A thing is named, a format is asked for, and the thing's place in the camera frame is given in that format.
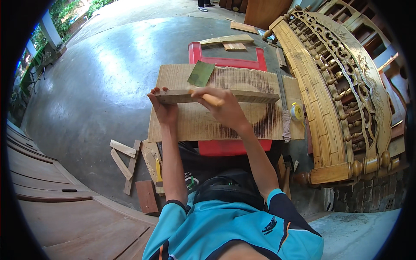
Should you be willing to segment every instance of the wooden handle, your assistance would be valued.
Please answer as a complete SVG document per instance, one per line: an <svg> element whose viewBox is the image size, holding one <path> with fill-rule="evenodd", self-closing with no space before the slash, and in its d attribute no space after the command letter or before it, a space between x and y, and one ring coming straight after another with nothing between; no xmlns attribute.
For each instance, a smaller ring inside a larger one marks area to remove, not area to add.
<svg viewBox="0 0 416 260"><path fill-rule="evenodd" d="M192 94L194 92L195 92L194 89L188 90L189 94ZM210 95L210 94L204 94L204 95L202 95L202 98L205 101L207 101L210 105L213 105L213 106L222 106L225 103L225 101L223 99L217 98L217 97L215 97L213 95Z"/></svg>

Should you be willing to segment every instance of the concrete floor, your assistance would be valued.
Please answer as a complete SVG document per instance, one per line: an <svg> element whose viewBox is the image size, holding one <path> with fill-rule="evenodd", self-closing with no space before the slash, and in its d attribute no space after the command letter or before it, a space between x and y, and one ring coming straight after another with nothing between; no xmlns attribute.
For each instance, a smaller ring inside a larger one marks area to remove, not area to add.
<svg viewBox="0 0 416 260"><path fill-rule="evenodd" d="M111 15L102 11L92 18L70 40L63 56L47 68L46 80L37 83L37 93L29 102L21 127L46 155L58 159L82 183L137 210L135 187L131 196L123 193L125 178L110 155L110 140L133 146L135 139L147 139L151 103L146 93L155 86L161 64L188 63L187 46L192 41L244 33L230 29L230 22L224 20L242 14L214 7L225 13L222 20L190 17L194 12L186 15L176 2L187 3L192 10L197 3L181 0L164 6L168 14L185 17L137 21L157 16L158 10L162 13L159 2L153 7L125 10L125 15L121 10ZM259 35L251 37L255 42L246 45L246 52L226 52L221 46L213 46L204 48L203 54L254 60L255 47L261 47L269 71L275 71L275 49ZM291 141L287 146L287 153L300 162L298 171L313 167L306 151L304 140ZM127 156L121 156L128 164ZM142 156L133 178L151 179ZM291 185L291 193L302 215L322 211L322 191Z"/></svg>

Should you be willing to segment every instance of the person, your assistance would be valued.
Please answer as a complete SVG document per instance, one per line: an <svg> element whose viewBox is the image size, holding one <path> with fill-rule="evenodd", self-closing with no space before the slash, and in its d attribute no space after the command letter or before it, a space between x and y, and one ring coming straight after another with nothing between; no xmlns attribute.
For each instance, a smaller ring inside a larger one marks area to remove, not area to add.
<svg viewBox="0 0 416 260"><path fill-rule="evenodd" d="M198 0L198 10L201 12L208 12L205 7L213 7L214 4L211 4L210 0Z"/></svg>
<svg viewBox="0 0 416 260"><path fill-rule="evenodd" d="M160 104L154 95L159 91L158 87L152 89L148 97L161 127L166 204L143 259L320 259L323 238L280 190L275 169L232 92L204 87L191 96L222 125L238 133L251 171L220 172L188 191L177 141L178 105ZM225 103L211 106L201 98L204 94Z"/></svg>

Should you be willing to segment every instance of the white pillar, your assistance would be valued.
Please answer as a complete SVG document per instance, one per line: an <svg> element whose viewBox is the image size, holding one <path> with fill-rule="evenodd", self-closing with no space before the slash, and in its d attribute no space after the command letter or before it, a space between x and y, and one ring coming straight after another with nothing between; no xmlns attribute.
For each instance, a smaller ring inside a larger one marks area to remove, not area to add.
<svg viewBox="0 0 416 260"><path fill-rule="evenodd" d="M33 46L32 41L29 39L29 41L26 44L26 48L29 51L30 55L32 56L32 58L36 55L36 49Z"/></svg>
<svg viewBox="0 0 416 260"><path fill-rule="evenodd" d="M56 28L52 22L52 18L49 14L49 10L46 11L45 15L42 17L39 23L43 33L46 36L46 39L51 44L52 48L57 50L57 46L62 43L62 39L56 31Z"/></svg>

